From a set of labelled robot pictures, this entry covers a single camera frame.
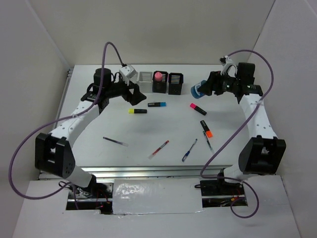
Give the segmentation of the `blue glue bottle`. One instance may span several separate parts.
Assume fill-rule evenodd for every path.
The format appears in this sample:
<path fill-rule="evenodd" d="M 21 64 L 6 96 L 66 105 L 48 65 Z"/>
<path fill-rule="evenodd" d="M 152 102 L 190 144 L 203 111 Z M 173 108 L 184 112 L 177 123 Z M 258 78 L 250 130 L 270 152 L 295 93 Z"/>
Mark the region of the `blue glue bottle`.
<path fill-rule="evenodd" d="M 191 94 L 195 99 L 199 99 L 204 96 L 204 94 L 199 92 L 198 89 L 205 83 L 206 83 L 206 80 L 202 80 L 201 82 L 191 87 Z"/>

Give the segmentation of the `pink cap glue bottle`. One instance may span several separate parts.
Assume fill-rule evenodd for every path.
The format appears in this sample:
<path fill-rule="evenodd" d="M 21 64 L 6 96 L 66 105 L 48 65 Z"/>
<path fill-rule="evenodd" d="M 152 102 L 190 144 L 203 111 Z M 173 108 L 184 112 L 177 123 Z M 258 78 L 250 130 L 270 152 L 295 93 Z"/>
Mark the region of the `pink cap glue bottle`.
<path fill-rule="evenodd" d="M 157 71 L 155 74 L 154 74 L 154 81 L 162 81 L 162 78 L 163 78 L 163 74 L 159 71 Z"/>

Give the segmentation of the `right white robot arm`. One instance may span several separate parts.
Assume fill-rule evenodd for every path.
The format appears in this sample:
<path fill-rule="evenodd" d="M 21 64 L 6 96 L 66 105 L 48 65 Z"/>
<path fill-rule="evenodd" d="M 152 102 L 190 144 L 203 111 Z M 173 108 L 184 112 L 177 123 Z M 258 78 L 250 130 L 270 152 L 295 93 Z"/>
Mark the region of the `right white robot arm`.
<path fill-rule="evenodd" d="M 206 96 L 232 93 L 247 120 L 249 141 L 239 154 L 238 161 L 219 173 L 216 189 L 228 194 L 234 183 L 254 176 L 273 175 L 277 172 L 286 150 L 286 142 L 273 131 L 263 100 L 261 86 L 254 84 L 255 65 L 222 60 L 222 70 L 212 71 L 197 91 Z"/>

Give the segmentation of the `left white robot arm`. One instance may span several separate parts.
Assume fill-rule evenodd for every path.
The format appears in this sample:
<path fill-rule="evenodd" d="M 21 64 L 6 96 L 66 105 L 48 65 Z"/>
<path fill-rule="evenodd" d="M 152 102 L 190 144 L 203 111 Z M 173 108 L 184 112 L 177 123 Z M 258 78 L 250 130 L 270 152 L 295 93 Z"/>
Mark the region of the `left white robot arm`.
<path fill-rule="evenodd" d="M 106 191 L 107 187 L 98 183 L 93 174 L 76 165 L 72 147 L 111 98 L 122 97 L 133 106 L 146 99 L 139 86 L 131 81 L 136 73 L 131 65 L 125 65 L 119 70 L 119 80 L 115 82 L 110 69 L 96 69 L 94 82 L 88 86 L 70 118 L 48 134 L 40 133 L 36 137 L 35 167 L 73 183 L 87 198 L 94 197 L 99 190 Z"/>

